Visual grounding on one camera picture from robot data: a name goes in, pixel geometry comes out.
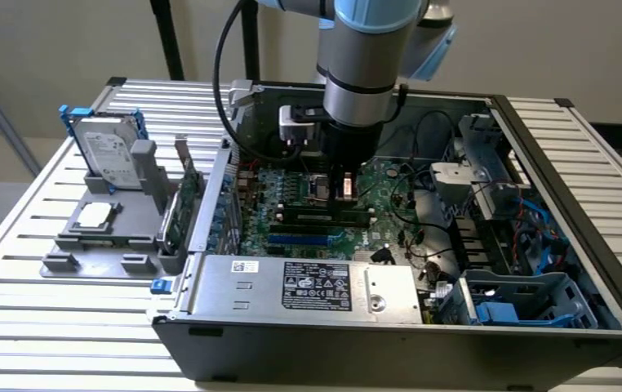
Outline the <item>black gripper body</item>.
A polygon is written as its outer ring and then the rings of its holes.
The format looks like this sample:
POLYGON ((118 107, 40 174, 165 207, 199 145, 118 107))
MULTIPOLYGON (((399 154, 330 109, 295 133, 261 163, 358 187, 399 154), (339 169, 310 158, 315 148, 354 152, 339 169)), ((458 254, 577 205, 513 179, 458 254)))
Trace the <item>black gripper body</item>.
POLYGON ((322 152, 334 171, 355 172, 377 154, 382 122, 369 127, 347 126, 339 122, 322 125, 322 152))

